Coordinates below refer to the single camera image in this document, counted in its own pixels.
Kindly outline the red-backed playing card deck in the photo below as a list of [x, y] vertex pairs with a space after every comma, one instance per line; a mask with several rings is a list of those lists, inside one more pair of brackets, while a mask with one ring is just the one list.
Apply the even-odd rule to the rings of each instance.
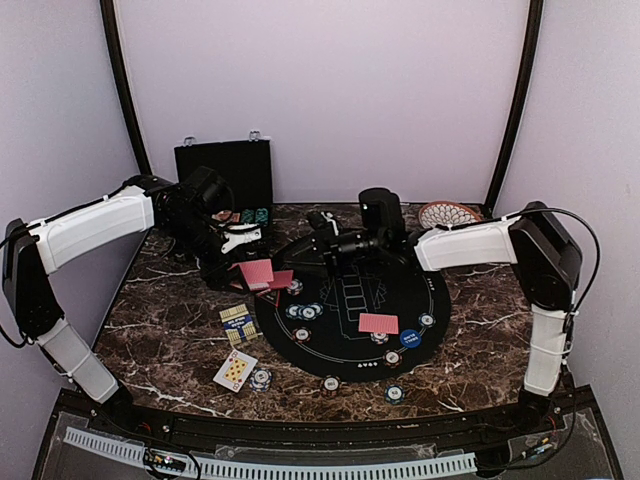
[[242, 276], [250, 291], [268, 289], [274, 281], [274, 272], [270, 259], [258, 259], [238, 264]]

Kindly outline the blue small blind button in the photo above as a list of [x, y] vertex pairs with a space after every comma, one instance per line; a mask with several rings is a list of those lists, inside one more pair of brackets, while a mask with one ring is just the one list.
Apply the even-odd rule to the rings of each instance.
[[421, 345], [422, 336], [417, 330], [405, 329], [400, 332], [399, 341], [404, 348], [414, 349]]

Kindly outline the dealt red-backed card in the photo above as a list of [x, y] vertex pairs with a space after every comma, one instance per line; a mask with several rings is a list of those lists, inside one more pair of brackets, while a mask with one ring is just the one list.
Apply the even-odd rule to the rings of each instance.
[[293, 270], [275, 271], [273, 280], [269, 283], [269, 288], [272, 290], [286, 289], [291, 285], [293, 279]]

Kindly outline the red chip stack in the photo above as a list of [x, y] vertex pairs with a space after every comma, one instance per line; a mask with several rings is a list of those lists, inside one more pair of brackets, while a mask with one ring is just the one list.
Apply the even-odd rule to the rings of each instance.
[[339, 393], [341, 381], [336, 376], [326, 376], [320, 384], [320, 393], [325, 397], [335, 397]]

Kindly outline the blue-green chip stack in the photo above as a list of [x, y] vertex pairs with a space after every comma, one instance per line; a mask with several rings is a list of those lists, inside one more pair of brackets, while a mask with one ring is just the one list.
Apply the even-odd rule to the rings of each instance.
[[401, 404], [405, 399], [405, 390], [399, 385], [389, 385], [385, 389], [384, 398], [391, 405]]

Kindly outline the blue chip stack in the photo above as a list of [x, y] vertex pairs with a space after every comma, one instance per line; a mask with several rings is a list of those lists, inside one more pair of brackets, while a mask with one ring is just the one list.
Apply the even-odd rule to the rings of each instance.
[[252, 391], [266, 392], [271, 386], [273, 375], [268, 369], [256, 369], [252, 372], [249, 386]]

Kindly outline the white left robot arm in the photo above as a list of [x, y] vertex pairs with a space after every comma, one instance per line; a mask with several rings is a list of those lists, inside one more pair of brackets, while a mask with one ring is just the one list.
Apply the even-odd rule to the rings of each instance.
[[140, 429], [140, 412], [119, 398], [121, 383], [66, 320], [49, 277], [90, 251], [158, 228], [198, 259], [210, 285], [225, 284], [231, 252], [245, 233], [213, 217], [227, 190], [206, 167], [180, 183], [136, 175], [84, 205], [29, 223], [15, 219], [7, 226], [1, 243], [2, 290], [22, 337], [16, 345], [38, 345], [90, 399], [104, 404], [101, 417], [120, 436]]

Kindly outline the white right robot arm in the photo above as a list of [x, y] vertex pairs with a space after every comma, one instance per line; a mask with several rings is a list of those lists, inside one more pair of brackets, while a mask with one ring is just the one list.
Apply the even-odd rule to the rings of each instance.
[[549, 416], [542, 397], [555, 390], [569, 354], [583, 255], [558, 220], [560, 210], [535, 201], [501, 218], [455, 225], [439, 222], [408, 233], [397, 194], [384, 187], [360, 192], [363, 228], [343, 232], [327, 213], [313, 213], [313, 231], [280, 250], [275, 258], [309, 273], [337, 274], [350, 260], [387, 254], [425, 272], [502, 263], [511, 265], [531, 306], [533, 330], [523, 389], [532, 394], [510, 413], [521, 434], [534, 432]]

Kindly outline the patterned ceramic plate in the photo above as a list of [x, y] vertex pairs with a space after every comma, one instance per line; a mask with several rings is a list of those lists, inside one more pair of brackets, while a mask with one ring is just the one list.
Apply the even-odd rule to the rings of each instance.
[[471, 208], [450, 201], [435, 201], [424, 205], [418, 214], [420, 225], [425, 228], [456, 226], [477, 223], [482, 217]]

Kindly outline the black poker chip case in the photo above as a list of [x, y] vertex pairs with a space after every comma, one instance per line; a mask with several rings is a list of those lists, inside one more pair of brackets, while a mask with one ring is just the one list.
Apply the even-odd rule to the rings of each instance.
[[198, 167], [214, 170], [226, 182], [214, 212], [223, 210], [248, 220], [252, 213], [264, 235], [271, 230], [274, 190], [269, 140], [193, 143], [174, 148], [178, 179], [186, 180]]

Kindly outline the round black poker mat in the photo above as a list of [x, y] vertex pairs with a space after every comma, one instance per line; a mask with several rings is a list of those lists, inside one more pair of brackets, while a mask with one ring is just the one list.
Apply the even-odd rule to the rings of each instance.
[[[269, 344], [302, 370], [318, 377], [336, 376], [345, 382], [382, 380], [429, 361], [442, 344], [451, 316], [451, 299], [440, 273], [425, 272], [416, 263], [393, 269], [366, 262], [349, 267], [343, 277], [321, 277], [282, 265], [274, 257], [274, 268], [293, 270], [294, 278], [303, 283], [303, 290], [297, 296], [283, 292], [278, 307], [257, 301], [256, 316]], [[288, 305], [311, 303], [323, 307], [323, 314], [316, 320], [286, 317]], [[384, 345], [374, 344], [371, 333], [358, 331], [361, 313], [396, 315], [399, 333], [388, 334], [389, 341]], [[419, 324], [422, 313], [434, 317], [433, 327]], [[301, 327], [311, 332], [305, 343], [292, 338], [292, 332]], [[420, 332], [420, 346], [407, 349], [401, 345], [399, 334], [405, 329]], [[384, 364], [383, 355], [388, 350], [402, 355], [398, 367]]]

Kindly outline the red triangular dealer button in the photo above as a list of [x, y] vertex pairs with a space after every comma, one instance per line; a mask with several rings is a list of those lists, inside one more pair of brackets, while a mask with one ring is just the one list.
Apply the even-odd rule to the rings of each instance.
[[264, 302], [274, 307], [279, 306], [280, 296], [281, 296], [281, 292], [279, 290], [265, 290], [256, 295], [257, 298], [263, 300]]

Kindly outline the yellow card deck box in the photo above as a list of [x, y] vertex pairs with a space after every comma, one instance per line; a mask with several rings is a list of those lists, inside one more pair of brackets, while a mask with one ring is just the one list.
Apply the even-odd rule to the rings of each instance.
[[258, 331], [245, 304], [239, 304], [219, 312], [227, 338], [232, 346], [255, 339]]

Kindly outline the left black frame post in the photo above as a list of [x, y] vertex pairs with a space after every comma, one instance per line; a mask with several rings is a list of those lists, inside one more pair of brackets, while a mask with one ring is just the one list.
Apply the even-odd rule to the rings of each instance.
[[99, 7], [112, 76], [137, 169], [140, 174], [152, 175], [153, 168], [143, 139], [125, 65], [116, 2], [113, 0], [100, 0]]

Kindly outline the right black frame post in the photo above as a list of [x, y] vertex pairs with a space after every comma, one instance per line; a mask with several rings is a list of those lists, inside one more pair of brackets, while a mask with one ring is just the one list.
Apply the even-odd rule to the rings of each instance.
[[543, 10], [543, 0], [531, 0], [529, 2], [522, 52], [511, 106], [491, 181], [482, 204], [482, 212], [487, 217], [491, 217], [495, 212], [515, 148], [533, 73]]

